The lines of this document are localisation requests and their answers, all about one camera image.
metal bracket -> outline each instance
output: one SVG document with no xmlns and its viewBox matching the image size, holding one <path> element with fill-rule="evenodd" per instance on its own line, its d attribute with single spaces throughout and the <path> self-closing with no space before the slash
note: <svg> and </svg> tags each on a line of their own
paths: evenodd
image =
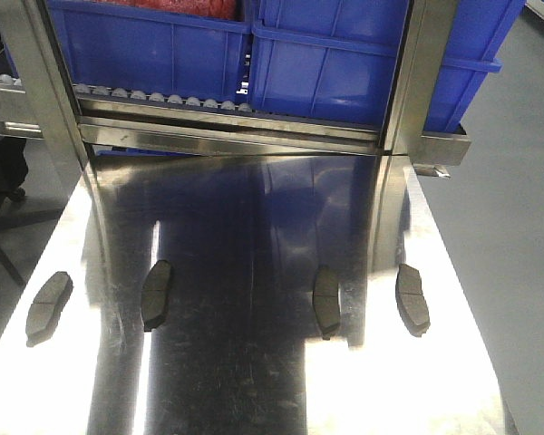
<svg viewBox="0 0 544 435">
<path fill-rule="evenodd" d="M 423 160 L 423 126 L 458 4 L 459 0 L 410 2 L 379 143 L 393 155 Z"/>
</svg>

metal frame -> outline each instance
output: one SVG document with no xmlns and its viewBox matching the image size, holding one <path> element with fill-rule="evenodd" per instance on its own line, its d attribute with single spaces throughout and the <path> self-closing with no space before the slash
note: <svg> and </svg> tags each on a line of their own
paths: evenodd
<svg viewBox="0 0 544 435">
<path fill-rule="evenodd" d="M 44 0 L 0 0 L 0 28 L 24 83 L 24 91 L 0 85 L 0 134 L 44 137 L 68 192 L 87 161 L 83 141 L 201 155 L 409 155 L 412 163 L 459 165 L 470 144 L 465 134 L 423 133 L 458 3 L 410 2 L 379 132 L 337 122 L 75 96 Z"/>
<path fill-rule="evenodd" d="M 380 147 L 393 155 L 418 157 L 423 152 L 420 138 L 458 4 L 410 2 L 380 139 Z"/>
<path fill-rule="evenodd" d="M 88 159 L 77 127 L 80 110 L 44 1 L 0 0 L 0 31 L 70 195 Z"/>
</svg>

red material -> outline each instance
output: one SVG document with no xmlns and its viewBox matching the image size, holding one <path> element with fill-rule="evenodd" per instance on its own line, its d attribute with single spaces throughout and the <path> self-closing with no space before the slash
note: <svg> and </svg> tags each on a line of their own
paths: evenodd
<svg viewBox="0 0 544 435">
<path fill-rule="evenodd" d="M 224 20 L 236 18 L 236 0 L 134 0 L 134 4 L 179 14 L 211 16 Z"/>
</svg>

metal post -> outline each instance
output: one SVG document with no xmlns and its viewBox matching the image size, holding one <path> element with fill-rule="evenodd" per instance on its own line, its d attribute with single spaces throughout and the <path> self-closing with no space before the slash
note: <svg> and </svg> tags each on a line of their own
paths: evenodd
<svg viewBox="0 0 544 435">
<path fill-rule="evenodd" d="M 423 126 L 460 0 L 410 1 L 380 147 L 420 158 Z"/>
<path fill-rule="evenodd" d="M 79 105 L 44 0 L 0 0 L 0 31 L 70 195 L 87 153 L 77 127 Z"/>
</svg>

stainless steel table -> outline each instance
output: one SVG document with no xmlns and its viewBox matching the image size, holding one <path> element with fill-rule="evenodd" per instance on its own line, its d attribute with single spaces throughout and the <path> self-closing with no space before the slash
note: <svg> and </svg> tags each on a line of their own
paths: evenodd
<svg viewBox="0 0 544 435">
<path fill-rule="evenodd" d="M 141 287 L 175 270 L 165 324 Z M 398 265 L 420 270 L 412 336 Z M 322 340 L 321 265 L 341 327 Z M 73 293 L 26 346 L 56 271 Z M 405 157 L 107 157 L 76 187 L 0 341 L 0 434 L 514 434 L 480 333 Z"/>
</svg>

